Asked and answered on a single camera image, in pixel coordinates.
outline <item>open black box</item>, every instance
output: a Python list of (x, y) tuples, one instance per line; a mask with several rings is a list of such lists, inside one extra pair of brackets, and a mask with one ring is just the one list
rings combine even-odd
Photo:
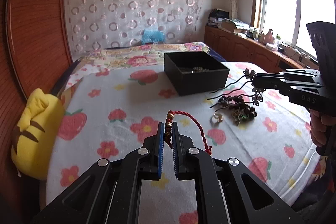
[[(194, 67), (209, 71), (193, 73)], [(168, 52), (164, 71), (179, 95), (189, 95), (225, 87), (230, 70), (205, 52)]]

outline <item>wall covering fabric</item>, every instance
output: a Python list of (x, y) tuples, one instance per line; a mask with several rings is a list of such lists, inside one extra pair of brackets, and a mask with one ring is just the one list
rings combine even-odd
[(91, 50), (131, 47), (144, 30), (164, 33), (166, 43), (192, 42), (203, 0), (65, 0), (73, 60)]

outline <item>yellow plush toy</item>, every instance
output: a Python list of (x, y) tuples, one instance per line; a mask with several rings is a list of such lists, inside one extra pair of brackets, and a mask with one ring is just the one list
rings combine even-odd
[(36, 89), (14, 129), (12, 160), (22, 173), (39, 180), (47, 178), (49, 160), (64, 116), (61, 101)]

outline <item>red braided bracelet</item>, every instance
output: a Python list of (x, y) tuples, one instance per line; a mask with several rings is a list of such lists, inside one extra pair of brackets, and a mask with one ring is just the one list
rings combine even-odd
[(201, 136), (202, 136), (202, 139), (203, 139), (203, 142), (204, 142), (205, 152), (207, 152), (209, 155), (211, 155), (212, 146), (208, 147), (207, 140), (204, 136), (202, 126), (191, 114), (189, 114), (187, 112), (184, 112), (184, 111), (172, 111), (172, 110), (168, 111), (167, 119), (166, 119), (166, 123), (165, 123), (165, 142), (167, 143), (167, 145), (169, 145), (170, 148), (173, 148), (173, 145), (170, 143), (170, 138), (171, 138), (172, 121), (173, 121), (173, 118), (174, 118), (175, 114), (185, 115), (185, 116), (188, 116), (191, 120), (193, 120), (193, 122), (198, 126), (198, 128), (201, 132)]

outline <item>wooden cabinet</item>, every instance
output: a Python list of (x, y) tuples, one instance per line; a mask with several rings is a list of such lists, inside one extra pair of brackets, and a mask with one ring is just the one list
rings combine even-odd
[(205, 27), (204, 42), (229, 62), (250, 62), (269, 73), (278, 73), (287, 67), (302, 69), (290, 58), (273, 52), (252, 39), (246, 39), (213, 27)]

